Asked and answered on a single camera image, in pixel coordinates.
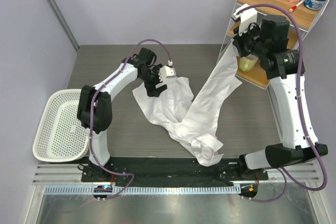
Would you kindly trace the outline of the white long sleeve shirt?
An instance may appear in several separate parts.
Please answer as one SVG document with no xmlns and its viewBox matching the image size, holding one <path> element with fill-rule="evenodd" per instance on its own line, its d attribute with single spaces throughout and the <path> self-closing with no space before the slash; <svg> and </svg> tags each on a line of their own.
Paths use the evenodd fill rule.
<svg viewBox="0 0 336 224">
<path fill-rule="evenodd" d="M 219 62 L 197 95 L 186 77 L 166 79 L 167 89 L 158 98 L 149 97 L 143 84 L 133 90 L 133 96 L 146 119 L 165 128 L 205 167 L 218 164 L 223 144 L 216 137 L 220 109 L 242 82 L 238 70 L 237 50 L 228 44 Z"/>
</svg>

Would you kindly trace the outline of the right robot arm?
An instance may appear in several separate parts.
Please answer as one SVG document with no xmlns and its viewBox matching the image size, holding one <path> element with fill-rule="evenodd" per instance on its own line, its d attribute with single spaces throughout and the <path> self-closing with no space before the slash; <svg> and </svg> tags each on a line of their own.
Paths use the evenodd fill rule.
<svg viewBox="0 0 336 224">
<path fill-rule="evenodd" d="M 244 154 L 237 166 L 242 179 L 257 169 L 301 164 L 325 156 L 328 147 L 320 144 L 311 126 L 304 91 L 305 69 L 298 69 L 299 51 L 288 49 L 289 21 L 281 15 L 266 15 L 260 24 L 256 14 L 237 15 L 233 44 L 241 58 L 253 55 L 265 70 L 277 100 L 281 119 L 281 142 L 264 150 Z"/>
</svg>

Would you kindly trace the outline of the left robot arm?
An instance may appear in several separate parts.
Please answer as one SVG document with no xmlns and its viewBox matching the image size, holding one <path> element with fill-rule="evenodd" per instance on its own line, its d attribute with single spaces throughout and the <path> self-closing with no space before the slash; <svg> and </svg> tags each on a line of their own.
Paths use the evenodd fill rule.
<svg viewBox="0 0 336 224">
<path fill-rule="evenodd" d="M 138 54 L 124 59 L 118 69 L 95 86 L 81 89 L 77 119 L 88 134 L 89 162 L 83 167 L 82 181 L 107 181 L 112 174 L 107 147 L 107 129 L 112 122 L 112 101 L 131 82 L 143 81 L 148 97 L 159 97 L 167 89 L 162 83 L 162 64 L 156 65 L 156 54 L 141 48 Z"/>
</svg>

